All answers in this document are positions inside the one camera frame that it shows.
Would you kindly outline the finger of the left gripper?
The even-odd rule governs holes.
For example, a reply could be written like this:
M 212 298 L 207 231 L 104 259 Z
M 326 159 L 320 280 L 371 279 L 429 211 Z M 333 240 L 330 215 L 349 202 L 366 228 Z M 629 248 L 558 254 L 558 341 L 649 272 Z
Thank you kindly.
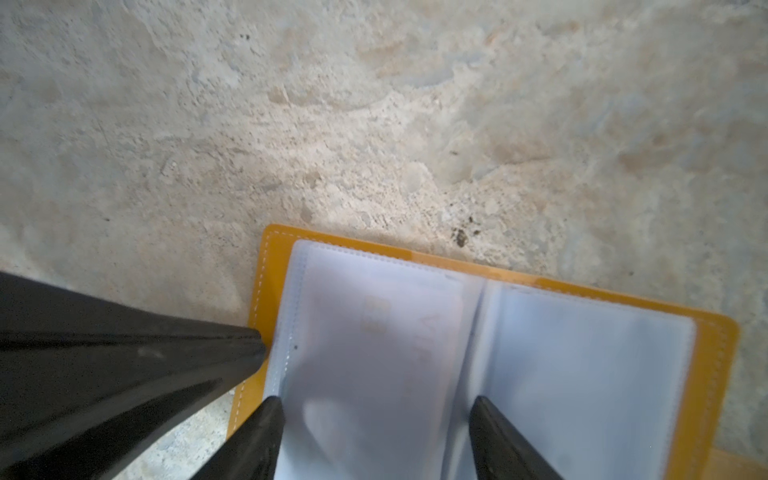
M 111 479 L 255 374 L 253 329 L 1 277 L 1 475 Z

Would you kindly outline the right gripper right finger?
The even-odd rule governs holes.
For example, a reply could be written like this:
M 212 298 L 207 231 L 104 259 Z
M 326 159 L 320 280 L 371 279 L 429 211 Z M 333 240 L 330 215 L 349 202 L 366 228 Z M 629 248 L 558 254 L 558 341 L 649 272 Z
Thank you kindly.
M 556 470 L 485 396 L 470 410 L 469 436 L 479 480 L 562 480 Z

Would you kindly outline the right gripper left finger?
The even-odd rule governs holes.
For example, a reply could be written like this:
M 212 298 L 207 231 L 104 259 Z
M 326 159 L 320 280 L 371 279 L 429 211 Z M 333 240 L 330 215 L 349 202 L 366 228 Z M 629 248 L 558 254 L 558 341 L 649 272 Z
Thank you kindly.
M 272 480 L 284 426 L 281 399 L 266 398 L 192 480 Z

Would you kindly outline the yellow leather card holder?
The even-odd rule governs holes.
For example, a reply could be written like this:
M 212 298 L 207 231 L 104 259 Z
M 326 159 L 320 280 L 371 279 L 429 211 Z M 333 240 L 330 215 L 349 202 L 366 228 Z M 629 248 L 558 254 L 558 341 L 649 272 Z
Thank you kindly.
M 335 236 L 280 224 L 262 235 L 248 325 L 266 344 L 273 341 L 279 303 L 293 245 L 311 240 L 399 260 L 454 270 L 486 279 L 655 310 L 692 319 L 696 339 L 667 464 L 669 479 L 764 479 L 767 468 L 749 458 L 713 448 L 712 441 L 737 350 L 739 326 L 731 318 L 685 306 L 552 280 L 491 266 L 434 256 L 391 245 Z

